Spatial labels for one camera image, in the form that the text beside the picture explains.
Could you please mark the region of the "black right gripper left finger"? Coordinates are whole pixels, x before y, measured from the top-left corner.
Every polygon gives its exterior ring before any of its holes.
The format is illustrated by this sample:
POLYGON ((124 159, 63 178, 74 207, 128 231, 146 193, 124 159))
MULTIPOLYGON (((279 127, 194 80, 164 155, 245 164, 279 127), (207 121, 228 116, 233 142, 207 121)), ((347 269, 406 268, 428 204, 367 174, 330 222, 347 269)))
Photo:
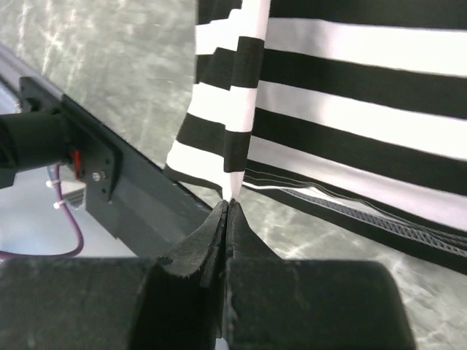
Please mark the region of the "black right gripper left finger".
POLYGON ((228 203, 220 201, 205 221, 157 263, 170 275, 208 287, 225 249, 228 203))

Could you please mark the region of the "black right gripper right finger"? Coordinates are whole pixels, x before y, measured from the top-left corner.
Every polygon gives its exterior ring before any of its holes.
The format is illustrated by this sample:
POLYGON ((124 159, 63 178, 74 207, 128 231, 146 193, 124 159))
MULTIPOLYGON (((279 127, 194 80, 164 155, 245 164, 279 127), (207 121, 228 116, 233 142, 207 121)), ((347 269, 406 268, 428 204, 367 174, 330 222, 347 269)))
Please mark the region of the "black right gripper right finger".
POLYGON ((228 205, 225 260, 239 258, 281 260, 281 258, 253 231, 239 202, 228 205))

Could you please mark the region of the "black white striped top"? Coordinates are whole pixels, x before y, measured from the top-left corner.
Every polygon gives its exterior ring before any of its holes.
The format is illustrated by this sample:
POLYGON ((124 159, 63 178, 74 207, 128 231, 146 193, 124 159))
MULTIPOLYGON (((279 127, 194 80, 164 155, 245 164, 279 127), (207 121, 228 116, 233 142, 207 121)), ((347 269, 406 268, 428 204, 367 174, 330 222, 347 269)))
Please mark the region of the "black white striped top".
POLYGON ((466 272, 466 3, 198 1, 164 171, 466 272))

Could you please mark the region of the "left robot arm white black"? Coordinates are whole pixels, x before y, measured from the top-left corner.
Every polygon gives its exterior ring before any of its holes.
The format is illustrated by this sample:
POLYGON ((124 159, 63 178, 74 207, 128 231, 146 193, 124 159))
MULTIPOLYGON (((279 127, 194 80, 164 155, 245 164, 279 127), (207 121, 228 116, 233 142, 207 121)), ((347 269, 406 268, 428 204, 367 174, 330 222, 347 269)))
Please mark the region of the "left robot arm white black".
POLYGON ((17 174, 56 163, 70 164, 78 151, 75 127, 57 109, 1 116, 1 188, 17 174))

